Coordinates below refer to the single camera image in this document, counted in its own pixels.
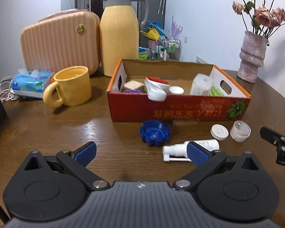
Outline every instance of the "white tissue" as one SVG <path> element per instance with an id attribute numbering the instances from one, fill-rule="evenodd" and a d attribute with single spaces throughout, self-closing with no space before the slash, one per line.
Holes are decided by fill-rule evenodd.
<path id="1" fill-rule="evenodd" d="M 32 78 L 40 78 L 40 74 L 37 69 L 33 70 L 31 74 L 28 73 L 26 69 L 18 69 L 18 72 L 23 76 L 28 76 Z"/>

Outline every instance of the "tissue pack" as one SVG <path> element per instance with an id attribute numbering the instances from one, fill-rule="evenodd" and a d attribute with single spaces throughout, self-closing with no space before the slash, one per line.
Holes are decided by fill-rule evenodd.
<path id="1" fill-rule="evenodd" d="M 37 77 L 25 76 L 18 73 L 11 81 L 11 93 L 34 98 L 43 98 L 44 89 L 51 84 L 54 72 L 39 71 Z"/>

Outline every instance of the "flower vase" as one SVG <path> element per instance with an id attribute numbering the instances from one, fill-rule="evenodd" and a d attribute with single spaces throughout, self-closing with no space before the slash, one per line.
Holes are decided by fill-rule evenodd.
<path id="1" fill-rule="evenodd" d="M 237 76 L 244 81 L 255 83 L 259 67 L 264 66 L 267 39 L 261 35 L 246 31 L 239 57 L 241 66 Z"/>

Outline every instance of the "suitcase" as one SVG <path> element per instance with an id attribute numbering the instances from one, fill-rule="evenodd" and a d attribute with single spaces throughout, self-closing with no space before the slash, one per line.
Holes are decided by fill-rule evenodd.
<path id="1" fill-rule="evenodd" d="M 26 27 L 20 36 L 26 69 L 58 72 L 82 65 L 94 74 L 101 61 L 99 23 L 96 14 L 71 9 Z"/>

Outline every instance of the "wooden table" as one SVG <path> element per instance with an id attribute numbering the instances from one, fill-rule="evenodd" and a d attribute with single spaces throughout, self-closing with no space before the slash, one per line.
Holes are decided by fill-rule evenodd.
<path id="1" fill-rule="evenodd" d="M 236 72 L 229 72 L 236 78 Z M 243 121 L 252 129 L 244 143 L 230 136 L 220 142 L 228 155 L 252 151 L 265 166 L 280 191 L 280 204 L 274 221 L 285 227 L 285 167 L 275 163 L 276 148 L 259 136 L 264 125 L 285 135 L 285 99 L 265 82 L 255 85 L 236 79 L 251 95 L 252 101 Z M 97 73 L 91 79 L 92 99 L 81 106 L 53 111 L 41 100 L 5 103 L 8 118 L 0 128 L 0 203 L 2 194 L 20 163 L 30 151 L 54 155 L 63 149 L 75 150 L 88 141 L 97 144 L 97 157 L 88 169 L 113 181 L 169 181 L 192 171 L 189 162 L 163 162 L 161 148 L 150 148 L 139 135 L 141 123 L 113 123 L 110 118 L 106 87 L 109 78 Z M 214 122 L 177 122 L 170 124 L 170 145 L 186 140 L 211 139 Z M 233 122 L 221 122 L 230 130 Z"/>

